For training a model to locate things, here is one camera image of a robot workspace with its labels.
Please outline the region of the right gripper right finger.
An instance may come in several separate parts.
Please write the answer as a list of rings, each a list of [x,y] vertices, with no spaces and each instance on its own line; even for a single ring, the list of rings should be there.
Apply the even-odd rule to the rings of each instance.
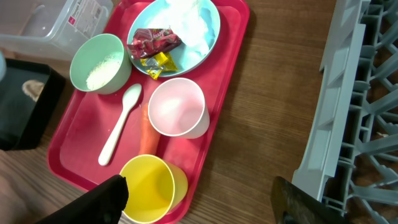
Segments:
[[[273,180],[271,205],[277,224],[351,224],[281,176]]]

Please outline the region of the yellow snack wrapper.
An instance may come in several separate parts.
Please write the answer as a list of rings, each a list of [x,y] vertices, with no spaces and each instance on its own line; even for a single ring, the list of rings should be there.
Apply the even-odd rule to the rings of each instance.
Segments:
[[[145,67],[145,71],[149,76],[156,80],[163,72],[178,72],[179,69],[175,64],[169,52],[160,52],[151,58],[140,59],[141,65]]]

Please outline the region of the white napkin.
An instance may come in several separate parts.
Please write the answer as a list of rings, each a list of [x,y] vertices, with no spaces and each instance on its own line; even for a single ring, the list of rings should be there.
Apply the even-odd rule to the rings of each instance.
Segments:
[[[201,0],[164,0],[159,12],[153,13],[148,28],[171,29],[194,52],[205,56],[215,39],[211,14]]]

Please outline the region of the orange carrot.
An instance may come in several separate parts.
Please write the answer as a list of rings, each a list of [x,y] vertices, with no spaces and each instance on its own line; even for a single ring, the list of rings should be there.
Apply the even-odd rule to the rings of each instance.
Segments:
[[[139,155],[155,155],[160,139],[160,133],[154,129],[149,119],[149,105],[146,103],[142,107],[141,119],[141,140]]]

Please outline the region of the red snack wrapper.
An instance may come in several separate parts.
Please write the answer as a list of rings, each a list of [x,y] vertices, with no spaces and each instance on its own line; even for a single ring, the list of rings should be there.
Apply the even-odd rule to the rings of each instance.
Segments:
[[[137,29],[127,49],[133,59],[144,59],[170,52],[181,43],[181,38],[171,29]]]

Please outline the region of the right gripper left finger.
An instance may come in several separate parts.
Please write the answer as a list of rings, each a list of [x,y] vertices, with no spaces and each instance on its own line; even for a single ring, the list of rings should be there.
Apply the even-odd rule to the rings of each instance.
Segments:
[[[128,197],[126,179],[114,175],[37,224],[118,224]]]

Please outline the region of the green bowl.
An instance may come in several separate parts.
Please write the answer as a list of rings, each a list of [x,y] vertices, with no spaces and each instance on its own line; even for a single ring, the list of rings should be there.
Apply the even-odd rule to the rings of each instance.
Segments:
[[[89,90],[86,79],[91,69],[105,56],[115,53],[123,55],[122,64],[115,76],[105,86]],[[121,89],[130,77],[132,65],[121,39],[113,34],[100,34],[85,42],[75,54],[70,66],[70,80],[80,91],[108,95]]]

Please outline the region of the brown food lump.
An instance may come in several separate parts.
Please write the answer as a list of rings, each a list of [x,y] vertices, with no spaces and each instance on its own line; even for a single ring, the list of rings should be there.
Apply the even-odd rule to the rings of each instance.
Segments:
[[[25,95],[29,96],[35,102],[37,102],[41,92],[44,89],[44,86],[45,86],[44,83],[38,80],[27,80],[22,85],[22,91],[24,92]]]

